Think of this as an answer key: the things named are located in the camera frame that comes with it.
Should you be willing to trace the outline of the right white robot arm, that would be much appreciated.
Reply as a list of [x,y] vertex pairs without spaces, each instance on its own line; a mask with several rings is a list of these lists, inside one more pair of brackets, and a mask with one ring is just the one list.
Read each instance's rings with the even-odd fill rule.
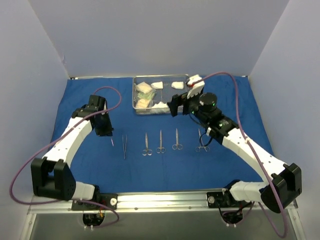
[[240,201],[262,202],[274,213],[281,213],[302,193],[302,170],[287,164],[250,139],[240,125],[217,108],[217,96],[202,93],[188,97],[175,94],[167,103],[173,117],[182,107],[183,115],[193,115],[205,129],[205,135],[234,152],[261,177],[261,182],[235,180],[222,193],[223,203],[234,206]]

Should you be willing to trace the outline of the blue surgical drape cloth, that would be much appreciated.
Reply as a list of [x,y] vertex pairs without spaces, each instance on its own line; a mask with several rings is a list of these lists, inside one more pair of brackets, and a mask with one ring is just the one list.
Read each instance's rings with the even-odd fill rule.
[[[100,187],[103,193],[172,192],[225,187],[233,180],[260,182],[261,177],[234,152],[199,134],[204,129],[187,115],[137,115],[132,106],[131,78],[68,80],[60,101],[53,139],[62,135],[73,111],[87,104],[96,93],[107,100],[112,137],[91,132],[71,162],[75,180]],[[182,150],[173,150],[178,129]],[[160,130],[165,153],[158,154]],[[152,155],[143,156],[145,134]],[[124,159],[122,135],[127,135]]]

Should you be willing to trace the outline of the straight steel scissors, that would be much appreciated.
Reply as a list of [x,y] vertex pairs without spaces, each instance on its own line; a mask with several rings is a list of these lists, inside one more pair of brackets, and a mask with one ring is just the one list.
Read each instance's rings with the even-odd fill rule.
[[165,147],[163,146],[163,135],[162,130],[159,131],[159,147],[156,149],[157,154],[164,154],[166,152]]

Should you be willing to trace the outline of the steel mesh instrument tray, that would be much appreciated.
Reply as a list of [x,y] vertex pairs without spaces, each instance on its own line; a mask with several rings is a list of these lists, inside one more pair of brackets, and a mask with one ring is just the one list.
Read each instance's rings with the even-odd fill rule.
[[[159,102],[170,102],[173,95],[181,95],[189,91],[186,82],[190,76],[188,74],[167,74],[167,75],[140,75],[135,76],[132,80],[132,107],[137,115],[155,115],[170,114],[168,108],[152,108],[154,104]],[[136,85],[145,82],[151,86],[154,82],[163,82],[163,89],[154,89],[155,95],[151,100],[148,108],[137,109],[136,104],[139,100],[137,97],[139,91]],[[184,82],[184,89],[174,89],[171,87],[172,82]]]

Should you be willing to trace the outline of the steel surgical scissors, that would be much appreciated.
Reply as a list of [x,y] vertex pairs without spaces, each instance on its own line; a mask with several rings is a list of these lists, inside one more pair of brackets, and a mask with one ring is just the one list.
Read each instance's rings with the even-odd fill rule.
[[179,142],[179,131],[177,128],[175,129],[175,144],[172,145],[172,149],[173,150],[182,150],[183,149],[183,145],[180,144],[180,142]]

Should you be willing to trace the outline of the steel hemostat clamp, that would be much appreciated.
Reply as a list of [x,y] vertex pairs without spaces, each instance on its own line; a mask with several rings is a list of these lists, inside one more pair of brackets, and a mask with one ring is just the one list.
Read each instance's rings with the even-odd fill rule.
[[210,151],[210,147],[204,145],[200,129],[198,129],[198,137],[199,137],[199,146],[197,146],[195,148],[195,151],[197,153],[200,152],[201,150],[204,150],[205,152],[209,152]]

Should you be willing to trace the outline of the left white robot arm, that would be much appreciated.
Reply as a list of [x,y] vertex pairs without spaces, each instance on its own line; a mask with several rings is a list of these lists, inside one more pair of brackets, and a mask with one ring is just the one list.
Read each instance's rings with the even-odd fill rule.
[[88,104],[77,108],[68,125],[53,147],[30,165],[33,193],[61,201],[83,200],[90,210],[100,206],[97,186],[76,181],[71,163],[85,138],[91,133],[99,137],[111,137],[113,127],[107,110],[107,100],[91,95]]

